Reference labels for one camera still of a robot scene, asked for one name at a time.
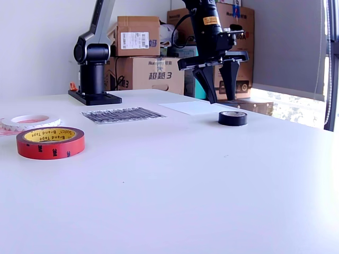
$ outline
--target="tape roll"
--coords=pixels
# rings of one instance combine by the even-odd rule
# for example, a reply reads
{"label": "tape roll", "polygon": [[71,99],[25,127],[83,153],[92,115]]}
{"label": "tape roll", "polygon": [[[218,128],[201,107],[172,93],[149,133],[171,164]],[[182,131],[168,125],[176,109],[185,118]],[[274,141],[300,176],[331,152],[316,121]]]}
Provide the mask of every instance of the tape roll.
{"label": "tape roll", "polygon": [[77,155],[85,149],[84,132],[75,128],[39,128],[16,136],[18,153],[26,158],[54,160]]}
{"label": "tape roll", "polygon": [[60,118],[47,115],[23,115],[12,119],[5,118],[1,121],[2,128],[6,131],[28,131],[36,128],[59,126]]}
{"label": "tape roll", "polygon": [[227,126],[242,126],[247,124],[247,114],[237,111],[220,112],[219,123]]}

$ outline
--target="white wall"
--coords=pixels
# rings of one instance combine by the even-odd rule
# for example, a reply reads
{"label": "white wall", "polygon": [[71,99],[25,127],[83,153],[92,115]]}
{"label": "white wall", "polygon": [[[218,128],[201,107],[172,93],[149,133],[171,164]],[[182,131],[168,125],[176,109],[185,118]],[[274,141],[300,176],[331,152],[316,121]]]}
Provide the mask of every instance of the white wall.
{"label": "white wall", "polygon": [[324,0],[246,0],[243,5],[255,11],[253,87],[323,100]]}
{"label": "white wall", "polygon": [[186,8],[185,3],[182,0],[172,0],[171,1],[171,9],[181,9],[181,8]]}
{"label": "white wall", "polygon": [[[0,99],[65,94],[77,82],[77,38],[88,31],[95,0],[15,0],[0,7]],[[170,0],[116,0],[117,16],[154,15],[166,22]]]}

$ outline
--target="red tape roll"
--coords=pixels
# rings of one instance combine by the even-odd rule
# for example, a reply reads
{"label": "red tape roll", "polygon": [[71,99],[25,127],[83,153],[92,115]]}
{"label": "red tape roll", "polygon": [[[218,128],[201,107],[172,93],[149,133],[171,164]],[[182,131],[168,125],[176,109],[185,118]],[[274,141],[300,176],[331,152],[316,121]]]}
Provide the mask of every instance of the red tape roll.
{"label": "red tape roll", "polygon": [[51,127],[21,132],[17,151],[30,159],[54,160],[77,155],[85,149],[84,132],[75,128]]}

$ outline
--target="black tape roll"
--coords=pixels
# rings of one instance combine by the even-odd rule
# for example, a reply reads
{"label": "black tape roll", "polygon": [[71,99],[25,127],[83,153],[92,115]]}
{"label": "black tape roll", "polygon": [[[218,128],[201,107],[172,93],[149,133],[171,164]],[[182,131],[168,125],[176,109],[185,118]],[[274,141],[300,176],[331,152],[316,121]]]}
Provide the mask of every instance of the black tape roll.
{"label": "black tape roll", "polygon": [[220,112],[219,123],[227,126],[242,126],[247,124],[247,114],[237,111]]}

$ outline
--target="white paper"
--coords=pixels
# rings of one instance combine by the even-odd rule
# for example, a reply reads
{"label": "white paper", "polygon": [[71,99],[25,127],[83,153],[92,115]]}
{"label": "white paper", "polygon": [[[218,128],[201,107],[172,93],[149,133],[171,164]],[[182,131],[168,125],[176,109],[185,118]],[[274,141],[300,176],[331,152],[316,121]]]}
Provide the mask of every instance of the white paper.
{"label": "white paper", "polygon": [[149,33],[121,33],[121,49],[148,49]]}
{"label": "white paper", "polygon": [[178,102],[178,103],[167,103],[159,104],[160,106],[176,110],[187,115],[201,115],[210,113],[219,113],[222,111],[229,111],[229,109],[209,104],[206,102]]}

